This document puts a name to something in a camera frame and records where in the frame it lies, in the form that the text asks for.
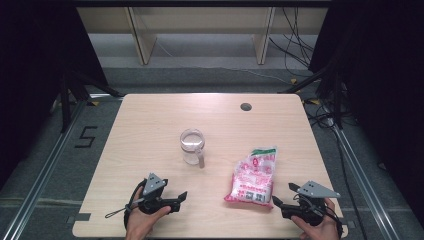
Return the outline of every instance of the plastic bag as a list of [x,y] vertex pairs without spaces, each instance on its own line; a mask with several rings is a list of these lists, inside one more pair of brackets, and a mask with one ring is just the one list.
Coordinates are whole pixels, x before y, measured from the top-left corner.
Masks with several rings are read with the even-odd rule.
[[249,202],[272,208],[270,203],[277,147],[255,148],[237,163],[233,173],[232,191],[227,202]]

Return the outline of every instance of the snack package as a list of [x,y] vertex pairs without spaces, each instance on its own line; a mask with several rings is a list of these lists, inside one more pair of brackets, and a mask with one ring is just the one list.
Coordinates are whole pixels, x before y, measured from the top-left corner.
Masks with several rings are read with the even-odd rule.
[[225,196],[227,202],[249,202],[272,208],[270,203],[277,147],[255,148],[237,163],[233,173],[233,187]]

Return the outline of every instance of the small dark circle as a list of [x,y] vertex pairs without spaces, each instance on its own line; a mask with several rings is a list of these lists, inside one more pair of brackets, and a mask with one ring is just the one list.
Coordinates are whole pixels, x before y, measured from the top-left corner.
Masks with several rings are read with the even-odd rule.
[[240,105],[240,108],[241,108],[243,111],[250,111],[250,110],[252,110],[252,105],[250,105],[249,103],[242,103],[242,104]]

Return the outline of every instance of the floor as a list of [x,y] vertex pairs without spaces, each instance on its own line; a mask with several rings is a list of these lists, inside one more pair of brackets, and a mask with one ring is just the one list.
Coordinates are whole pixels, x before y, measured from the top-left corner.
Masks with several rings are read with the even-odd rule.
[[[161,76],[167,76],[167,79],[162,79],[167,83],[214,73],[227,82],[232,81],[231,78],[258,78],[255,81],[261,81],[261,85],[268,87],[262,90],[258,84],[243,89],[249,92],[275,91],[275,88],[268,84],[286,86],[291,81],[304,79],[304,76],[299,75],[311,74],[299,61],[286,56],[273,44],[268,47],[265,64],[258,65],[249,35],[159,35],[149,64],[143,66],[139,63],[132,36],[95,34],[90,35],[90,38],[111,86],[120,91],[131,91],[140,87],[135,86],[137,82],[116,80],[119,79],[117,75],[138,76],[143,74],[143,71],[159,79]],[[286,49],[286,38],[281,35],[271,38],[277,45]],[[313,47],[316,36],[302,36],[302,39]],[[296,56],[301,56],[299,47],[291,45],[288,50]],[[176,71],[178,69],[191,69],[190,74],[193,76],[189,76],[187,72]],[[314,98],[314,88],[318,84],[319,82],[311,84],[298,94],[302,99]],[[89,90],[92,93],[98,92],[97,89]],[[177,90],[166,86],[158,89],[154,86],[139,91]],[[211,87],[207,91],[237,90]],[[55,153],[58,156],[56,160],[52,158],[52,149],[55,149],[58,139],[61,138],[61,113],[60,107],[53,109],[51,118],[40,133],[40,141],[34,143],[28,158],[20,163],[0,193],[0,232],[6,234],[8,225],[13,224],[12,220],[20,206],[28,199],[28,193],[33,192],[32,186],[38,180],[39,173],[43,172],[46,159],[53,159],[52,171],[47,174],[45,185],[40,189],[33,208],[29,209],[29,219],[20,223],[25,227],[18,235],[21,239],[75,239],[72,236],[72,225],[119,105],[120,102],[114,100],[102,102],[95,107],[76,105],[74,112],[78,112],[79,108],[83,110],[77,116],[75,130],[70,134],[70,139],[63,143],[64,147],[60,152]],[[315,104],[306,104],[305,111],[311,115],[324,113],[322,105]],[[314,119],[311,119],[312,129],[334,188],[342,196],[346,196],[339,201],[344,223],[349,226],[346,239],[424,239],[422,227],[389,174],[378,167],[378,156],[374,154],[360,126],[357,126],[352,116],[347,116],[345,121],[343,131],[337,130],[334,133],[313,124]],[[96,130],[90,130],[87,126],[95,126]],[[76,145],[87,144],[85,140],[80,139],[82,130],[95,131],[96,140],[90,148],[79,148],[76,151]],[[340,152],[334,134],[341,136],[339,139],[343,139],[344,135],[347,137],[347,142],[342,145],[348,146],[347,151],[344,151],[346,171],[340,164]],[[362,177],[366,180],[365,185],[358,181],[355,173],[358,167],[364,174]],[[382,209],[373,207],[375,203],[381,205]],[[387,214],[388,220],[379,221],[381,213]]]

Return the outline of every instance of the table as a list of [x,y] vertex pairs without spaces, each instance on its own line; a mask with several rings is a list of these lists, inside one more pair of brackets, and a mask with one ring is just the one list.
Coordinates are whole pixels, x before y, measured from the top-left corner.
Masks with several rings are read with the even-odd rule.
[[[250,111],[241,104],[252,106]],[[188,165],[179,137],[188,128],[205,136],[205,168]],[[135,186],[154,172],[169,179],[163,198],[188,191],[180,212],[162,218],[151,237],[291,238],[301,230],[279,208],[224,201],[236,163],[255,147],[278,147],[274,192],[298,205],[288,183],[308,180],[332,188],[301,101],[294,94],[126,95],[80,209],[77,237],[122,237],[124,207]],[[342,217],[336,201],[336,213]]]

